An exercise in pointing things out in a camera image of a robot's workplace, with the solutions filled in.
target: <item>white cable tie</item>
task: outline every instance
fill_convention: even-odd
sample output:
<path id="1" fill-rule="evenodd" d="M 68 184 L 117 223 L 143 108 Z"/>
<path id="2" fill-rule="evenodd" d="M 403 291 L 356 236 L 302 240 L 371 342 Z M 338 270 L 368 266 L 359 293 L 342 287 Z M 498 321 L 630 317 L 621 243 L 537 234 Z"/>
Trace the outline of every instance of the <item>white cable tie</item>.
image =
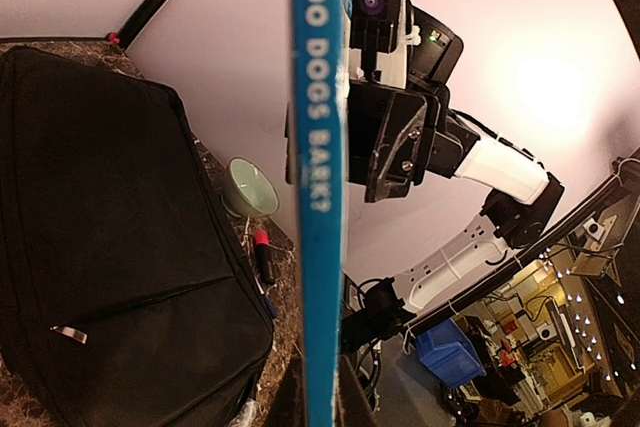
<path id="1" fill-rule="evenodd" d="M 409 337 L 415 339 L 416 336 L 411 332 L 411 327 L 407 327 L 407 330 L 404 331 L 404 335 L 402 337 L 402 351 L 406 355 L 411 355 L 411 349 L 409 348 L 411 343 L 409 342 Z"/>
<path id="2" fill-rule="evenodd" d="M 618 164 L 618 168 L 616 170 L 616 173 L 613 174 L 614 177 L 616 179 L 618 179 L 618 183 L 620 184 L 620 187 L 624 187 L 624 185 L 622 184 L 622 178 L 620 177 L 620 172 L 622 171 L 622 166 L 625 164 L 625 162 L 635 162 L 636 164 L 640 164 L 640 160 L 635 159 L 633 157 L 628 157 L 624 160 L 622 160 L 619 164 Z"/>
<path id="3" fill-rule="evenodd" d="M 518 257 L 518 254 L 514 255 L 513 258 L 516 261 L 516 263 L 520 266 L 520 270 L 524 270 L 524 266 L 522 265 L 522 262 L 520 262 L 520 258 Z"/>
<path id="4" fill-rule="evenodd" d="M 456 311 L 456 309 L 453 308 L 453 303 L 451 302 L 451 299 L 449 299 L 449 308 L 455 315 L 460 315 L 460 312 Z"/>

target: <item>blue book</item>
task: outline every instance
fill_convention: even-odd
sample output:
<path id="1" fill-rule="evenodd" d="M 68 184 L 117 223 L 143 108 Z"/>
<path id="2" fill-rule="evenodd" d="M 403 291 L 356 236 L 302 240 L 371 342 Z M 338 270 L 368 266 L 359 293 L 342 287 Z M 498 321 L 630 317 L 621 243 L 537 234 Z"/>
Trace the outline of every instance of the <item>blue book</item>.
<path id="1" fill-rule="evenodd" d="M 334 425 L 345 255 L 350 0 L 293 0 L 299 261 L 308 427 Z"/>

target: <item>zipper pull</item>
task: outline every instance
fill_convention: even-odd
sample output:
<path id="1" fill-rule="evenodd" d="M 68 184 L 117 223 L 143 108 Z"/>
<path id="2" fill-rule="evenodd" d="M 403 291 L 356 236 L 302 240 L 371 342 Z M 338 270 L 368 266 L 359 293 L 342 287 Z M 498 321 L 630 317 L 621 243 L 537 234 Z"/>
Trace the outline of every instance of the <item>zipper pull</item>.
<path id="1" fill-rule="evenodd" d="M 85 334 L 84 332 L 80 332 L 77 329 L 72 329 L 71 327 L 58 327 L 57 325 L 54 327 L 51 327 L 51 330 L 53 330 L 54 332 L 57 332 L 59 334 L 62 334 L 66 337 L 69 337 L 73 340 L 76 340 L 78 342 L 80 342 L 81 344 L 86 344 L 87 343 L 87 334 Z"/>

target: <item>black cable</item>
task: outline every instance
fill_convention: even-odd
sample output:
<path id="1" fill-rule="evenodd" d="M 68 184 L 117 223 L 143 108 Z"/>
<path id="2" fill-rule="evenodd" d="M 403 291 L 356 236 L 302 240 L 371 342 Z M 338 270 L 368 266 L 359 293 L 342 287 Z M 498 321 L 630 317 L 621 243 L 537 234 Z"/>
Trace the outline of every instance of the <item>black cable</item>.
<path id="1" fill-rule="evenodd" d="M 358 363 L 356 364 L 356 374 L 358 374 L 358 372 L 360 372 L 360 367 L 362 367 L 362 364 L 364 363 L 364 359 L 366 359 L 369 355 L 373 356 L 373 349 L 376 346 L 375 343 L 371 343 L 369 344 L 369 347 L 367 347 L 367 350 L 365 351 L 364 354 L 362 354 L 362 357 L 360 357 L 360 359 L 358 359 Z"/>
<path id="2" fill-rule="evenodd" d="M 453 110 L 452 109 L 452 110 L 450 110 L 450 112 L 453 112 L 454 116 L 462 117 L 464 120 L 468 120 L 469 122 L 474 124 L 476 127 L 478 127 L 480 130 L 482 130 L 488 136 L 493 137 L 494 139 L 498 138 L 498 134 L 496 134 L 493 130 L 491 130 L 489 127 L 484 125 L 482 122 L 480 122 L 474 116 L 469 115 L 466 112 L 462 112 L 460 110 Z"/>
<path id="3" fill-rule="evenodd" d="M 502 262 L 504 262 L 504 260 L 507 258 L 507 253 L 508 251 L 504 251 L 504 254 L 502 255 L 502 258 L 496 262 L 491 262 L 489 260 L 485 260 L 484 263 L 487 265 L 490 265 L 492 267 L 495 267 L 496 265 L 500 265 Z"/>
<path id="4" fill-rule="evenodd" d="M 362 290 L 362 288 L 365 285 L 373 284 L 374 282 L 378 284 L 382 282 L 382 279 L 379 279 L 379 278 L 369 279 L 369 280 L 365 280 L 361 284 L 356 285 L 356 290 L 358 291 L 358 304 L 360 304 L 361 309 L 364 309 L 364 304 L 362 303 L 362 298 L 364 297 L 364 290 Z"/>
<path id="5" fill-rule="evenodd" d="M 535 297 L 527 300 L 527 304 L 525 305 L 526 309 L 529 310 L 529 304 L 531 302 L 533 302 L 534 300 L 544 300 L 544 302 L 542 303 L 542 305 L 540 306 L 540 309 L 538 310 L 538 313 L 536 314 L 536 316 L 531 319 L 531 317 L 529 317 L 531 319 L 531 322 L 536 322 L 540 316 L 542 315 L 542 310 L 544 309 L 544 305 L 546 304 L 547 300 L 553 299 L 553 296 L 551 295 L 545 295 L 545 296 L 541 296 L 541 295 L 536 295 Z"/>
<path id="6" fill-rule="evenodd" d="M 367 398 L 369 398 L 373 392 L 376 390 L 378 386 L 378 382 L 380 382 L 380 376 L 382 374 L 382 356 L 379 352 L 373 353 L 373 369 L 371 370 L 371 377 L 369 380 L 369 385 L 365 389 L 364 393 Z"/>
<path id="7" fill-rule="evenodd" d="M 566 252 L 567 250 L 573 250 L 573 249 L 575 249 L 575 247 L 563 247 L 562 249 L 557 250 L 556 252 L 547 255 L 546 258 L 547 259 L 552 259 L 552 258 L 562 254 L 563 252 Z M 588 252 L 584 252 L 584 253 L 589 257 L 597 257 L 597 258 L 600 258 L 600 259 L 607 259 L 607 260 L 611 259 L 611 257 L 606 256 L 606 255 L 600 255 L 596 251 L 588 251 Z"/>
<path id="8" fill-rule="evenodd" d="M 586 249 L 584 247 L 579 247 L 577 245 L 563 244 L 562 242 L 558 242 L 558 243 L 556 243 L 554 245 L 557 245 L 558 247 L 565 247 L 567 249 L 577 250 L 578 252 L 582 252 L 582 253 L 585 253 L 585 254 L 588 254 L 588 255 L 598 256 L 602 252 L 611 252 L 612 250 L 621 249 L 622 247 L 624 247 L 624 242 L 620 242 L 620 243 L 618 243 L 616 245 L 613 245 L 611 247 L 608 247 L 606 249 L 601 249 L 601 250 Z"/>

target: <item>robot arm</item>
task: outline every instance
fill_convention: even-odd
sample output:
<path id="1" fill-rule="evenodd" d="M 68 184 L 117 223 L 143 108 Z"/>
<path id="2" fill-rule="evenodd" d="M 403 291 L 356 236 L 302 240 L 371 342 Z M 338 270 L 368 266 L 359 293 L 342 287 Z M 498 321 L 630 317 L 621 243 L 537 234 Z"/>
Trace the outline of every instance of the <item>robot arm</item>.
<path id="1" fill-rule="evenodd" d="M 531 165 L 537 166 L 532 171 L 542 169 L 537 163 Z M 535 242 L 564 191 L 553 175 L 545 175 L 542 192 L 536 194 L 539 186 L 533 183 L 531 195 L 525 195 L 532 200 L 529 205 L 493 190 L 480 213 L 457 236 L 424 261 L 363 293 L 364 308 L 343 319 L 343 348 L 357 350 L 398 334 L 485 278 L 515 250 Z"/>
<path id="2" fill-rule="evenodd" d="M 405 197 L 429 171 L 493 190 L 424 262 L 374 285 L 343 320 L 347 350 L 400 332 L 535 242 L 564 188 L 527 151 L 449 109 L 462 40 L 410 0 L 353 0 L 348 25 L 349 182 L 365 202 Z"/>

